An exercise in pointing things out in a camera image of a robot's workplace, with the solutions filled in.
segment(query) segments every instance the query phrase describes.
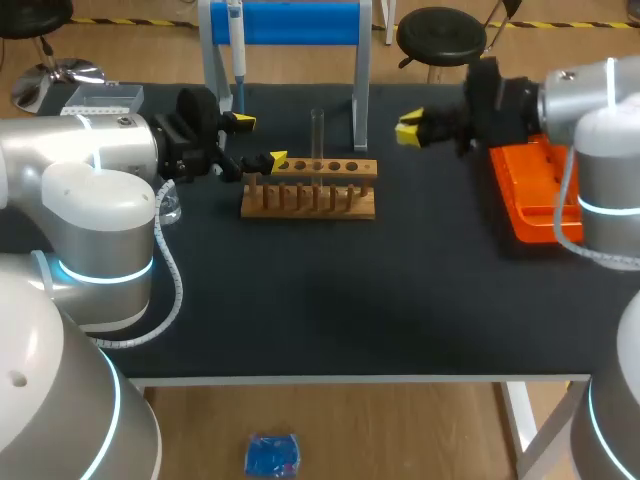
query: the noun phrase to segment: blue light ring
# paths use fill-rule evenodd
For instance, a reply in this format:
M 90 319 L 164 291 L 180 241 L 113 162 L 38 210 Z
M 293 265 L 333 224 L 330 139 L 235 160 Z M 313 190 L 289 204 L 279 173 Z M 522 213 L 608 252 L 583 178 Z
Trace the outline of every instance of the blue light ring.
M 109 446 L 113 441 L 113 436 L 116 433 L 116 427 L 118 426 L 118 420 L 120 419 L 120 380 L 118 379 L 118 373 L 116 372 L 113 363 L 109 357 L 107 357 L 104 352 L 100 351 L 104 356 L 107 364 L 109 365 L 109 370 L 111 370 L 111 376 L 113 377 L 113 389 L 115 392 L 115 401 L 113 406 L 113 416 L 111 417 L 111 423 L 109 424 L 109 430 L 107 430 L 107 435 L 104 437 L 104 441 L 102 442 L 102 446 L 98 453 L 96 454 L 93 462 L 87 468 L 87 471 L 84 472 L 84 475 L 80 477 L 80 480 L 89 480 L 91 476 L 95 473 L 95 471 L 100 466 L 100 463 L 104 459 L 104 456 L 107 454 L 107 450 L 109 450 Z
M 592 388 L 593 388 L 593 380 L 591 380 L 589 382 L 589 415 L 591 416 L 591 423 L 593 424 L 593 429 L 594 429 L 594 431 L 596 433 L 596 437 L 598 437 L 598 440 L 600 441 L 600 445 L 602 445 L 602 448 L 604 449 L 605 453 L 609 456 L 609 458 L 611 459 L 613 464 L 616 467 L 618 467 L 618 470 L 620 470 L 620 472 L 622 472 L 622 474 L 628 480 L 636 480 L 636 477 L 634 477 L 629 472 L 629 470 L 627 470 L 625 468 L 625 466 L 622 464 L 622 462 L 620 462 L 620 460 L 618 460 L 618 458 L 615 456 L 615 454 L 613 453 L 613 451 L 611 450 L 611 448 L 607 444 L 607 441 L 604 439 L 604 436 L 602 435 L 602 432 L 600 431 L 600 427 L 598 426 L 598 421 L 596 420 L 595 411 L 593 409 Z
M 64 273 L 69 275 L 74 280 L 77 280 L 78 282 L 95 283 L 95 284 L 98 284 L 98 285 L 114 285 L 114 284 L 118 284 L 118 283 L 130 282 L 131 280 L 135 280 L 136 278 L 140 278 L 142 275 L 144 275 L 149 270 L 151 270 L 151 266 L 153 265 L 153 258 L 151 259 L 149 264 L 146 267 L 144 267 L 142 270 L 139 270 L 139 271 L 137 271 L 135 273 L 132 273 L 130 275 L 125 275 L 123 277 L 113 277 L 113 278 L 88 277 L 86 275 L 81 275 L 79 273 L 74 272 L 69 267 L 67 267 L 64 263 L 62 263 L 62 260 L 58 260 L 58 263 L 60 264 L 60 268 L 62 269 L 62 271 Z
M 604 208 L 596 207 L 586 202 L 582 197 L 578 196 L 578 203 L 588 212 L 597 213 L 598 215 L 608 215 L 612 217 L 631 217 L 640 215 L 640 207 L 638 208 Z

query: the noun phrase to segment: black table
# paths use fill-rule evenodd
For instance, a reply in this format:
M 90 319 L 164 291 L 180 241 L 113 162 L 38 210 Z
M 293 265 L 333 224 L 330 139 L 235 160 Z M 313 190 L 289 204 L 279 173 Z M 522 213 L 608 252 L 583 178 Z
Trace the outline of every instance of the black table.
M 146 85 L 141 113 L 169 111 L 178 89 Z M 40 113 L 56 114 L 72 91 L 55 86 Z M 371 87 L 366 157 L 380 172 L 372 222 L 243 220 L 242 185 L 213 176 L 181 185 L 182 219 L 165 229 L 184 281 L 180 316 L 156 340 L 107 353 L 125 375 L 158 381 L 591 372 L 640 276 L 569 254 L 505 256 L 470 167 L 482 156 L 395 142 L 401 114 L 459 96 L 456 87 Z M 309 112 L 323 107 L 325 157 L 356 156 L 349 86 L 253 85 L 246 104 L 257 128 L 230 140 L 232 155 L 309 156 Z M 21 251 L 42 247 L 23 223 L 14 222 Z M 147 314 L 115 338 L 148 331 L 169 311 L 173 284 L 161 257 L 155 265 Z

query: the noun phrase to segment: orange plastic tray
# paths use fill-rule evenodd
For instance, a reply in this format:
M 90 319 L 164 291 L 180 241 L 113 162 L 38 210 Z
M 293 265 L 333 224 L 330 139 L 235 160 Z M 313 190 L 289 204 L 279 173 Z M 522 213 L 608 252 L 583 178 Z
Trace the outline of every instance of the orange plastic tray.
M 556 243 L 553 210 L 564 172 L 567 149 L 534 137 L 527 145 L 493 148 L 491 162 L 500 193 L 518 240 L 524 243 Z M 563 231 L 572 242 L 582 241 L 577 202 L 578 180 L 574 169 L 563 211 Z

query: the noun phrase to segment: glass test tube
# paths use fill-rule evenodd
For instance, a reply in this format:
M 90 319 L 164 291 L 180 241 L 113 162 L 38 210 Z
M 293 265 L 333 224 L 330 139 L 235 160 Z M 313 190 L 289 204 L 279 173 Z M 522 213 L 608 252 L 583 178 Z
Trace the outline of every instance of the glass test tube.
M 324 110 L 311 110 L 311 167 L 321 170 L 324 163 Z M 322 188 L 322 177 L 312 177 L 312 184 Z

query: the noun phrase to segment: floor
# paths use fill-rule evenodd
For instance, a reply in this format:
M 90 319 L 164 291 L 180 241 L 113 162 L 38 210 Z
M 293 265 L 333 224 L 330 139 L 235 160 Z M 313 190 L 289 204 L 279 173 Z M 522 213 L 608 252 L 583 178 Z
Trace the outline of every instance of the floor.
M 397 0 L 400 19 L 427 5 L 447 5 L 484 20 L 493 0 Z M 182 0 L 74 0 L 77 17 L 197 21 Z M 381 23 L 379 9 L 375 22 Z M 524 0 L 515 20 L 625 21 L 624 0 Z M 396 45 L 375 32 L 372 82 L 426 80 L 418 64 L 397 68 Z M 104 67 L 109 79 L 202 83 L 197 32 L 153 26 L 69 25 L 50 36 L 60 57 Z M 494 50 L 508 76 L 544 78 L 550 69 L 640 53 L 640 32 L 608 29 L 507 29 Z M 229 52 L 224 52 L 229 61 Z M 248 82 L 347 83 L 354 52 L 342 47 L 249 47 Z M 28 41 L 8 41 L 0 71 L 0 118 L 22 115 L 8 101 L 14 79 L 37 61 Z M 443 72 L 459 82 L 463 69 Z M 538 424 L 564 391 L 561 382 L 528 385 Z M 252 432 L 300 437 L 299 478 L 502 480 L 513 478 L 502 403 L 490 384 L 288 386 L 158 389 L 150 392 L 164 440 L 161 480 L 244 478 Z M 573 478 L 567 459 L 547 477 Z

